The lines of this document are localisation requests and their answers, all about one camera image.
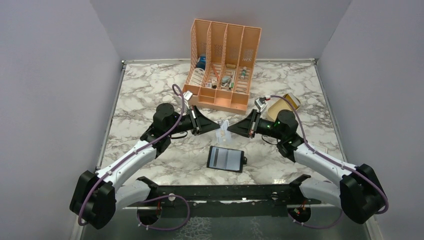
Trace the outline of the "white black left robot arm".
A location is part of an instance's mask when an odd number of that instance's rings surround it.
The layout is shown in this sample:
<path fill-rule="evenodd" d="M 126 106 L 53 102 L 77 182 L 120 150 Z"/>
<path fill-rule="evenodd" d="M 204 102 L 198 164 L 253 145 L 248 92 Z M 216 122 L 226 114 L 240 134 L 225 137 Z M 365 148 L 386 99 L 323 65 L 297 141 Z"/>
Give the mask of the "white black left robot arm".
<path fill-rule="evenodd" d="M 141 167 L 160 156 L 171 144 L 171 136 L 191 132 L 194 136 L 220 128 L 220 125 L 204 116 L 197 106 L 177 113 L 170 103 L 156 108 L 153 122 L 139 141 L 121 158 L 109 166 L 91 172 L 86 170 L 78 180 L 69 209 L 78 216 L 81 226 L 91 225 L 99 230 L 107 225 L 116 210 L 136 202 L 152 205 L 157 191 L 143 181 L 132 185 L 124 183 Z"/>

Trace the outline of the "black leather card holder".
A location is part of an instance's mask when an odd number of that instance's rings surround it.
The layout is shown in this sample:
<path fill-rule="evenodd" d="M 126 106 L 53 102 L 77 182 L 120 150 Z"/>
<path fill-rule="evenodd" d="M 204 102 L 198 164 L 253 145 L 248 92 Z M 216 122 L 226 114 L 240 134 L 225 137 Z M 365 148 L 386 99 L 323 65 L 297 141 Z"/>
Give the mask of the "black leather card holder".
<path fill-rule="evenodd" d="M 241 173 L 248 159 L 245 152 L 238 149 L 211 146 L 206 167 L 215 170 Z"/>

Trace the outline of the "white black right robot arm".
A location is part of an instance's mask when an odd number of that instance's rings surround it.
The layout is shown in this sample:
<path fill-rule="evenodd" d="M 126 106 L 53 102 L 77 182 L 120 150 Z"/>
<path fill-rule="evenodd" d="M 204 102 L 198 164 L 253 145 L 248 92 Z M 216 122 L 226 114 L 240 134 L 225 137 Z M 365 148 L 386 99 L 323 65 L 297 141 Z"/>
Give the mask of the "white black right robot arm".
<path fill-rule="evenodd" d="M 252 110 L 245 119 L 227 129 L 246 138 L 257 134 L 274 138 L 278 152 L 284 158 L 304 165 L 327 179 L 320 181 L 304 177 L 299 180 L 288 190 L 292 202 L 300 204 L 306 199 L 315 199 L 332 204 L 357 224 L 387 211 L 388 199 L 373 168 L 367 164 L 356 166 L 344 162 L 313 147 L 304 135 L 297 134 L 297 129 L 303 128 L 297 116 L 296 112 L 281 110 L 272 122 Z"/>

